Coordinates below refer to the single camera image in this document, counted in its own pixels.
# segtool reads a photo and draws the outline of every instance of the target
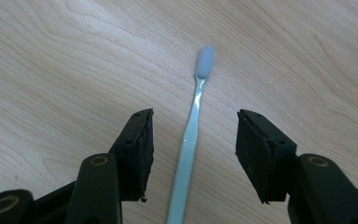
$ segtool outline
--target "wooden table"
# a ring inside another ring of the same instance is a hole
[[[216,52],[185,223],[290,222],[286,203],[260,203],[234,154],[242,108],[358,188],[358,0],[0,0],[0,192],[37,199],[75,180],[152,107],[148,201],[123,215],[164,223],[205,44]]]

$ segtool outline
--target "light blue toothbrush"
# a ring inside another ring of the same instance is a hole
[[[193,169],[199,132],[199,113],[202,88],[211,74],[213,63],[213,46],[205,46],[199,55],[196,67],[197,86],[194,92],[194,102],[190,118],[183,136],[180,158],[176,168],[176,178],[171,197],[168,224],[182,223],[185,212],[188,185],[190,184],[191,170]]]

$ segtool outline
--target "screw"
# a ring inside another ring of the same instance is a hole
[[[317,166],[322,166],[322,167],[328,166],[328,162],[320,157],[309,157],[308,161]]]
[[[100,166],[107,163],[108,159],[106,157],[94,157],[91,159],[90,163],[94,166]]]
[[[20,201],[19,196],[10,194],[0,199],[0,214],[12,209]]]

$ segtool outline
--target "toothbrush head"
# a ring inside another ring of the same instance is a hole
[[[208,79],[212,71],[214,47],[205,46],[199,54],[196,67],[196,77],[200,79]]]

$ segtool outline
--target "toothbrush handle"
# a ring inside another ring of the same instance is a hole
[[[197,88],[194,93],[194,102],[191,108],[190,118],[186,126],[180,150],[179,162],[176,168],[170,212],[168,214],[168,224],[182,223],[185,212],[188,186],[190,184],[191,171],[193,169],[193,161],[196,154],[199,132],[200,99],[204,82],[205,80],[197,78]]]

